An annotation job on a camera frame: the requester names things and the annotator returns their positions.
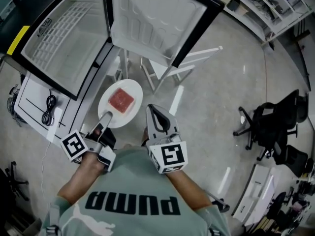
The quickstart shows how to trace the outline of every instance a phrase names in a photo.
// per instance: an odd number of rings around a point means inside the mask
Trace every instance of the red food item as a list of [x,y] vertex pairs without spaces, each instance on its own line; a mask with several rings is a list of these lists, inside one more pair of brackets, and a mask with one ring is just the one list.
[[134,99],[127,94],[121,88],[117,89],[116,92],[109,98],[109,103],[122,114],[126,112],[127,108],[134,101]]

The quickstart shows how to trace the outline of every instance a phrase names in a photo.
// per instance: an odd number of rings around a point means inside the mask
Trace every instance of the green t-shirt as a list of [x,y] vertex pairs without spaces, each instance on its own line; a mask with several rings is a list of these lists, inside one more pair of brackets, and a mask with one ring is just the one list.
[[119,151],[112,172],[98,177],[74,205],[61,197],[54,205],[63,236],[230,236],[218,207],[193,211],[142,147]]

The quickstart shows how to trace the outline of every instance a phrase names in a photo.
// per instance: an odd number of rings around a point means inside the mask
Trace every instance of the hand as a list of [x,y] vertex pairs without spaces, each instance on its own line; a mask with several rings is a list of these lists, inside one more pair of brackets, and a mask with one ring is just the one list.
[[82,157],[80,168],[102,173],[105,165],[98,161],[97,156],[97,153],[85,152]]
[[104,164],[98,161],[98,154],[85,152],[82,162],[72,178],[58,192],[58,196],[68,200],[70,204],[77,202],[103,173]]

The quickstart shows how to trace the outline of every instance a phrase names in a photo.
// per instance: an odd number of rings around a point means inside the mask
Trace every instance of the white plate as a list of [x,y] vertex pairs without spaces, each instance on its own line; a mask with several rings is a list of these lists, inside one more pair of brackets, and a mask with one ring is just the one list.
[[[130,104],[127,110],[122,114],[109,104],[109,98],[117,89],[123,89],[128,93],[134,101]],[[103,94],[98,104],[98,118],[101,119],[104,113],[111,111],[113,118],[110,121],[109,128],[119,128],[130,122],[138,113],[143,98],[141,86],[134,80],[121,80],[111,85]]]

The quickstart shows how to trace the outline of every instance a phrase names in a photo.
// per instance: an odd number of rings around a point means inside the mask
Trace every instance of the wire rack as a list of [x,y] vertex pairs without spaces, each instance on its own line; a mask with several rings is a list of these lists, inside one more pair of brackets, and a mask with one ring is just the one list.
[[63,41],[92,7],[92,2],[74,2],[42,37],[32,60],[37,66],[46,69]]

